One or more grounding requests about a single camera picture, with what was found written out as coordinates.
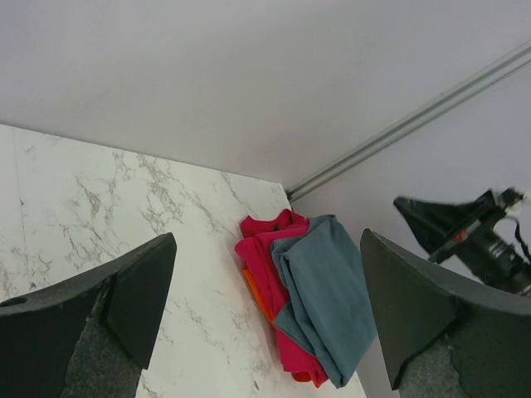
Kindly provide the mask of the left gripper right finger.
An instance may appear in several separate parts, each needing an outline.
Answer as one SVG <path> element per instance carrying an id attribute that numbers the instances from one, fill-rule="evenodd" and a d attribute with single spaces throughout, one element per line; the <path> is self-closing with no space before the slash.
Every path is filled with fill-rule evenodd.
<path id="1" fill-rule="evenodd" d="M 530 300 L 365 230 L 363 272 L 391 388 L 402 397 L 528 397 Z"/>

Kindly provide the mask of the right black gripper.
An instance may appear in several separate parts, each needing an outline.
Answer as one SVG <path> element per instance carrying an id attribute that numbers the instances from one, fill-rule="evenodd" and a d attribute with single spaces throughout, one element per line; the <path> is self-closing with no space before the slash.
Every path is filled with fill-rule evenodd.
<path id="1" fill-rule="evenodd" d="M 509 209 L 524 201 L 513 188 L 488 190 L 478 199 L 461 204 L 436 203 L 397 197 L 393 205 L 402 215 L 418 244 L 437 264 L 458 257 L 482 283 L 523 297 L 530 295 L 530 251 L 521 236 L 520 224 Z M 515 223 L 513 244 L 500 237 L 494 227 L 500 221 Z"/>

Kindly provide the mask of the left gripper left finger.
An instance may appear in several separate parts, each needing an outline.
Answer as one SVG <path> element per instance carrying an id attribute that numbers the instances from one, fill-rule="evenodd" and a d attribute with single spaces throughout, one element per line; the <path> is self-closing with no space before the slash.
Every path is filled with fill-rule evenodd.
<path id="1" fill-rule="evenodd" d="M 3 397 L 134 397 L 173 277 L 167 233 L 1 303 Z"/>

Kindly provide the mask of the blue-grey t-shirt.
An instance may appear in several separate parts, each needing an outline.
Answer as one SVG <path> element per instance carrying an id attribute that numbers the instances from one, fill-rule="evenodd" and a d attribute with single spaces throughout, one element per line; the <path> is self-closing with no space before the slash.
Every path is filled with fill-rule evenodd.
<path id="1" fill-rule="evenodd" d="M 346 386 L 377 336 L 359 248 L 334 215 L 271 245 L 290 301 L 275 325 L 313 355 L 336 388 Z"/>

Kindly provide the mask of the orange t-shirt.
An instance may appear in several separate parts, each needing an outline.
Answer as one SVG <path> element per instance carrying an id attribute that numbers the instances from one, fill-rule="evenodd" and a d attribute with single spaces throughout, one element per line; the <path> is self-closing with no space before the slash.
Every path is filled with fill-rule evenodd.
<path id="1" fill-rule="evenodd" d="M 273 313 L 271 312 L 270 308 L 267 306 L 265 300 L 263 299 L 261 295 L 261 291 L 258 288 L 256 279 L 252 272 L 249 270 L 247 265 L 244 265 L 241 269 L 241 272 L 243 273 L 243 276 L 247 282 L 248 287 L 251 290 L 251 294 L 256 301 L 258 307 L 261 309 L 262 313 L 267 318 L 269 324 L 276 329 L 276 326 L 274 325 L 274 319 L 273 319 Z M 292 378 L 300 383 L 309 383 L 311 382 L 315 388 L 319 389 L 322 384 L 316 381 L 308 372 L 292 372 L 291 373 Z"/>

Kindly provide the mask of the magenta t-shirt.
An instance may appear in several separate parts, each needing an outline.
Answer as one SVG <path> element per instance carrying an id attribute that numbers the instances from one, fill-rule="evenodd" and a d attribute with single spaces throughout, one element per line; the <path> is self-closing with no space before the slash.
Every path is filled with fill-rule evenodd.
<path id="1" fill-rule="evenodd" d="M 235 252 L 254 275 L 261 295 L 275 320 L 280 310 L 290 301 L 290 295 L 282 284 L 272 259 L 271 245 L 279 239 L 302 236 L 309 229 L 309 220 L 292 210 L 284 209 L 271 221 L 260 221 L 248 216 L 241 222 L 240 229 L 242 239 L 236 243 Z M 278 327 L 274 331 L 280 362 L 286 372 L 308 372 L 321 384 L 329 379 L 314 356 Z"/>

